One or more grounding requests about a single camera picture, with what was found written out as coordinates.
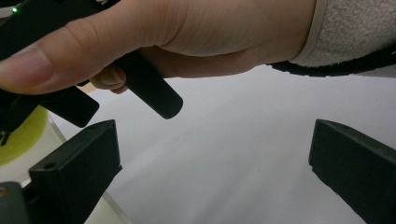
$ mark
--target black plastic piece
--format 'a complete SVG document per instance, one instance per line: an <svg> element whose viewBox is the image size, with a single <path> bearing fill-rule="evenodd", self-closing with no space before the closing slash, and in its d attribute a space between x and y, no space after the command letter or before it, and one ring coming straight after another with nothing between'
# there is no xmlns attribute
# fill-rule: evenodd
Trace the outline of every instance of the black plastic piece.
<svg viewBox="0 0 396 224"><path fill-rule="evenodd" d="M43 95L21 95L0 90L0 131L12 133L38 105L82 128L99 104L76 87Z"/></svg>
<svg viewBox="0 0 396 224"><path fill-rule="evenodd" d="M0 0L0 7L14 7L23 0Z"/></svg>
<svg viewBox="0 0 396 224"><path fill-rule="evenodd" d="M32 224L19 183L0 183L0 223Z"/></svg>
<svg viewBox="0 0 396 224"><path fill-rule="evenodd" d="M94 124L33 166L23 191L0 183L0 223L84 223L120 169L114 120Z"/></svg>
<svg viewBox="0 0 396 224"><path fill-rule="evenodd" d="M318 119L309 163L368 224L396 223L396 151L346 125Z"/></svg>
<svg viewBox="0 0 396 224"><path fill-rule="evenodd" d="M95 0L28 0L25 1L17 13L6 19L0 26L0 61L8 58L21 49L29 46L37 41L42 36L65 26L68 22L90 16L101 10L104 10L116 4L118 0L111 0L103 6ZM146 59L144 59L138 52L129 53L115 61L115 65L125 71L127 75L126 86L132 90L138 97L145 101L158 114L165 119L170 119L175 116L183 106L182 99L177 93L163 80L162 76L153 68ZM84 97L85 93L72 91L75 93L76 99ZM10 94L0 91L0 98L7 98ZM48 98L54 99L59 96L59 92L49 93L40 96L23 96L25 99L31 99L35 102L42 102ZM10 98L19 99L18 95L12 95ZM18 108L25 108L25 105L17 105L16 102L10 102L8 105L14 105ZM88 105L77 105L73 100L68 103L74 104L75 107L80 108ZM6 104L0 103L0 113L3 115L9 114ZM29 111L21 112L21 114L29 115ZM53 106L51 109L62 111L63 108ZM89 111L96 111L97 107L87 108ZM61 115L64 119L76 119L74 114ZM18 119L26 119L27 116L20 116ZM18 123L18 125L8 125L4 127L2 121L5 123ZM89 120L79 121L78 123L88 123ZM18 127L23 122L6 117L0 117L0 130L12 132L15 127Z"/></svg>
<svg viewBox="0 0 396 224"><path fill-rule="evenodd" d="M340 77L373 71L394 64L396 64L396 46L378 50L359 59L320 67L304 67L290 62L269 65L276 70L299 76Z"/></svg>

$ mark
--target fingernail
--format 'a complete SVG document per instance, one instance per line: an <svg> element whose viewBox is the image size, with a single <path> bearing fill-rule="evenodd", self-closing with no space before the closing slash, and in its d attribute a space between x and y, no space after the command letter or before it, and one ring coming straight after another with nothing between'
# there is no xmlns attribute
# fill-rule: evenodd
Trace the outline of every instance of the fingernail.
<svg viewBox="0 0 396 224"><path fill-rule="evenodd" d="M0 62L0 85L8 90L32 89L52 74L50 61L37 48L29 48Z"/></svg>
<svg viewBox="0 0 396 224"><path fill-rule="evenodd" d="M108 67L106 70L106 74L100 77L102 84L113 86L122 83L122 79L113 67Z"/></svg>
<svg viewBox="0 0 396 224"><path fill-rule="evenodd" d="M122 86L118 89L115 90L111 90L112 92L116 93L116 94L121 94L124 93L125 91L128 91L128 88L126 86Z"/></svg>

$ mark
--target finger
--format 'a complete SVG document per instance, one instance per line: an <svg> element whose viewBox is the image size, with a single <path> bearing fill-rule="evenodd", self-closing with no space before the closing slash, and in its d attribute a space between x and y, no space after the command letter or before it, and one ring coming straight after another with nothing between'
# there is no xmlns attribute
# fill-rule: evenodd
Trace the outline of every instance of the finger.
<svg viewBox="0 0 396 224"><path fill-rule="evenodd" d="M148 27L154 19L145 17L153 13L143 12L139 2L120 1L69 22L0 62L0 87L26 94L57 91L98 74L126 52L151 45Z"/></svg>
<svg viewBox="0 0 396 224"><path fill-rule="evenodd" d="M125 73L117 66L110 65L90 79L93 86L102 90L115 90L125 84Z"/></svg>
<svg viewBox="0 0 396 224"><path fill-rule="evenodd" d="M258 53L255 49L209 57L186 56L157 47L144 48L140 52L163 77L229 76L246 72L258 64Z"/></svg>
<svg viewBox="0 0 396 224"><path fill-rule="evenodd" d="M112 92L116 94L121 94L124 93L125 91L128 91L128 88L126 86L119 87L118 89L111 90Z"/></svg>

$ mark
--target white table surface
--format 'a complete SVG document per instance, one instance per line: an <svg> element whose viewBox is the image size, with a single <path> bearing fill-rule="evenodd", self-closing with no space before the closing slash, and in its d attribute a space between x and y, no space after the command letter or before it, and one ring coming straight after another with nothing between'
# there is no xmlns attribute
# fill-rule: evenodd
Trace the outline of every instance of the white table surface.
<svg viewBox="0 0 396 224"><path fill-rule="evenodd" d="M260 66L168 82L185 102L169 120L130 92L91 93L92 123L117 121L123 170L108 192L134 223L364 223L311 171L312 133L329 119L396 148L396 79ZM66 138L78 131L55 120Z"/></svg>

